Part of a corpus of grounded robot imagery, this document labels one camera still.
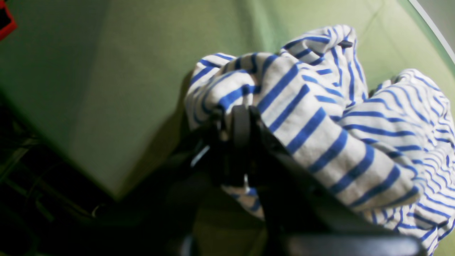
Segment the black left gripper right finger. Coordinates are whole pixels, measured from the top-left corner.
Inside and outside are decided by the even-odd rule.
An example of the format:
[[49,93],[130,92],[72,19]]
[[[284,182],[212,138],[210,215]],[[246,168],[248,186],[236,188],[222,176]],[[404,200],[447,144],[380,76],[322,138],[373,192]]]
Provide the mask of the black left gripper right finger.
[[354,214],[303,169],[249,107],[249,185],[257,189],[268,232],[267,256],[424,256],[416,237]]

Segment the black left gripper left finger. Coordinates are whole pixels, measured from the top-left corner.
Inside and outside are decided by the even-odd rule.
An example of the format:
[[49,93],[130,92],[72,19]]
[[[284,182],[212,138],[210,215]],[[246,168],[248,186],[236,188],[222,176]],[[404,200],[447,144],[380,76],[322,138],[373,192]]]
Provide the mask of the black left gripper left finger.
[[200,202],[215,187],[244,188],[251,162],[251,117],[235,106],[232,121],[216,109],[180,141],[150,176],[103,217],[100,253],[106,256],[193,256]]

